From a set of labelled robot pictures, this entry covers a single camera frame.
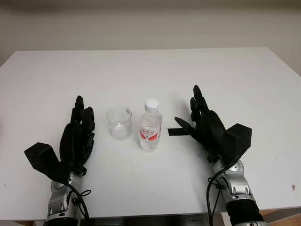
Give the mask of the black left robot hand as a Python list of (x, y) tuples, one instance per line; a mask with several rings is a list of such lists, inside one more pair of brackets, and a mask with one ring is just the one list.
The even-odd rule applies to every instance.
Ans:
[(85, 108), (82, 96), (77, 96), (71, 120), (63, 131), (60, 141), (60, 160), (69, 171), (82, 177), (84, 167), (94, 146), (95, 118), (92, 107)]

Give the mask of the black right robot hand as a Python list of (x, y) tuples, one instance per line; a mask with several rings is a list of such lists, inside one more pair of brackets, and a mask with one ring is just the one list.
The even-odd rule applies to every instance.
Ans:
[(225, 127), (217, 113), (209, 110), (198, 85), (193, 87), (193, 94), (194, 97), (190, 99), (190, 117), (195, 127), (179, 117), (175, 117), (175, 121), (203, 146), (208, 153), (207, 160), (213, 162), (223, 151)]

